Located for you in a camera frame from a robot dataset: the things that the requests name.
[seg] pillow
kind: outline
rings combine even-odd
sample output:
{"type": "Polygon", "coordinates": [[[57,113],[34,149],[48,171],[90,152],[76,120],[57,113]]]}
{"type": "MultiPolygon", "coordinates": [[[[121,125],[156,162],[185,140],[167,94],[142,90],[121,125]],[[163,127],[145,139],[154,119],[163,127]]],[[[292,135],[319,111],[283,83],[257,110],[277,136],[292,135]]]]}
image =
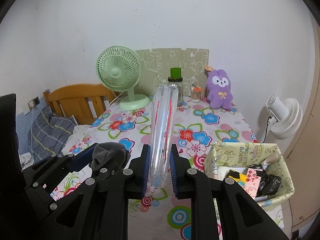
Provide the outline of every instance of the pillow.
{"type": "Polygon", "coordinates": [[[35,163],[52,154],[63,156],[61,150],[74,127],[69,118],[53,114],[49,106],[42,109],[28,133],[28,146],[35,163]]]}

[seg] blue gripper pad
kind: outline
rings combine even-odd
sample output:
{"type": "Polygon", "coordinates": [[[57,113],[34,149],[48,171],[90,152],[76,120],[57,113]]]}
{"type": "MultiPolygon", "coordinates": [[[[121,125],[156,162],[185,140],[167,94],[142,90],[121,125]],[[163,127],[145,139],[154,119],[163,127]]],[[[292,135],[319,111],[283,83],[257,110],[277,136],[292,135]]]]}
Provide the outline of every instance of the blue gripper pad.
{"type": "Polygon", "coordinates": [[[170,172],[171,172],[171,180],[172,180],[172,187],[173,187],[173,192],[175,196],[177,197],[178,194],[178,187],[177,187],[177,170],[176,170],[176,165],[174,163],[174,158],[173,158],[173,153],[171,151],[170,153],[170,172]]]}
{"type": "Polygon", "coordinates": [[[148,146],[148,151],[147,151],[147,157],[144,162],[144,169],[143,169],[143,176],[142,176],[142,198],[146,194],[147,191],[147,184],[148,184],[148,178],[149,178],[149,166],[150,166],[150,145],[148,146]]]}
{"type": "Polygon", "coordinates": [[[69,165],[69,170],[81,171],[85,166],[92,162],[92,154],[97,143],[92,144],[87,149],[79,152],[75,157],[73,157],[72,162],[69,165]]]}

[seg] green fan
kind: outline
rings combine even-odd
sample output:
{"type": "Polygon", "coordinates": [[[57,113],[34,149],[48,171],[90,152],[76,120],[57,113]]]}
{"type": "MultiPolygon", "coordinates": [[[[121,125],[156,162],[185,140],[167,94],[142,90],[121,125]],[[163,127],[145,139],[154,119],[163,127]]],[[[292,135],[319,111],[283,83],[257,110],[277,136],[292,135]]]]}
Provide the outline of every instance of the green fan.
{"type": "Polygon", "coordinates": [[[150,100],[145,95],[134,94],[134,87],[140,80],[142,67],[139,55],[126,47],[112,46],[102,52],[97,60],[97,75],[102,84],[113,91],[128,91],[120,101],[123,110],[145,107],[150,100]]]}

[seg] clear plastic bottle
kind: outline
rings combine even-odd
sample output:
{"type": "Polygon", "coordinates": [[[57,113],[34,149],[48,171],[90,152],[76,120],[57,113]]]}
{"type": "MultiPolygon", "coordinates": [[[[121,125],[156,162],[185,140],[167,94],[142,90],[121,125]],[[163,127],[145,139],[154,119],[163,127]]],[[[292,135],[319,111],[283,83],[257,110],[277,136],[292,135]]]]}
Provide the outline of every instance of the clear plastic bottle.
{"type": "Polygon", "coordinates": [[[152,100],[149,182],[163,187],[168,174],[179,90],[160,86],[152,100]]]}

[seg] power outlet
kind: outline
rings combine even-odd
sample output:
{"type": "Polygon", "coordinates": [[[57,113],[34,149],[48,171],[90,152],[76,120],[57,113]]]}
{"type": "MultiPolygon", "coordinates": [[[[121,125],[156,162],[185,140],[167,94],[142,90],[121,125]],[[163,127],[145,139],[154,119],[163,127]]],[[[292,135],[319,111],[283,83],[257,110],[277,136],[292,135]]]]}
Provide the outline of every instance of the power outlet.
{"type": "Polygon", "coordinates": [[[30,111],[37,105],[40,104],[40,100],[39,97],[34,98],[33,100],[31,100],[30,102],[28,102],[28,107],[30,109],[30,111]]]}
{"type": "Polygon", "coordinates": [[[33,102],[35,103],[36,106],[39,105],[40,104],[39,97],[34,98],[33,102]]]}
{"type": "Polygon", "coordinates": [[[33,100],[31,100],[30,102],[28,102],[28,107],[29,107],[29,110],[31,111],[34,107],[35,107],[35,103],[33,100]]]}

